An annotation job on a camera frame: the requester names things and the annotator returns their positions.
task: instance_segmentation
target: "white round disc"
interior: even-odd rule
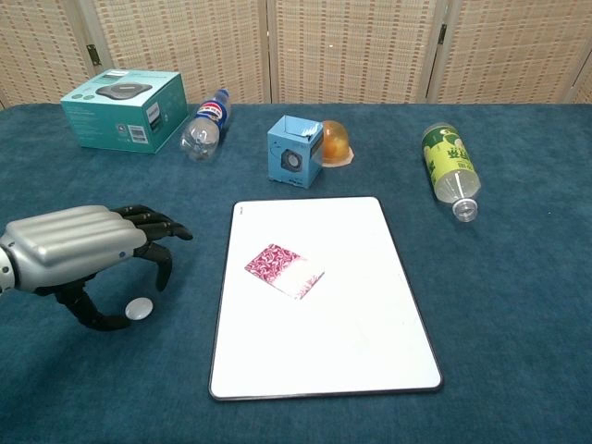
[[[126,316],[132,321],[144,319],[152,312],[154,305],[148,298],[136,298],[126,307]]]

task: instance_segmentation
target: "pink patterned card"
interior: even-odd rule
[[[244,269],[294,299],[302,299],[325,274],[319,266],[274,243]]]

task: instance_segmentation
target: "white board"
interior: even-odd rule
[[[301,299],[245,269],[269,244],[323,268]],[[210,377],[215,399],[430,390],[441,381],[376,198],[235,204]]]

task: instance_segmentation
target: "blue small box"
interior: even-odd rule
[[[309,188],[323,166],[323,124],[284,116],[267,132],[268,175]]]

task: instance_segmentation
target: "speaker image on box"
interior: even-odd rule
[[[151,88],[152,85],[143,83],[116,83],[115,85],[103,86],[96,90],[96,93],[113,100],[128,100]]]
[[[302,171],[302,156],[292,150],[286,150],[281,154],[281,167],[297,173]]]

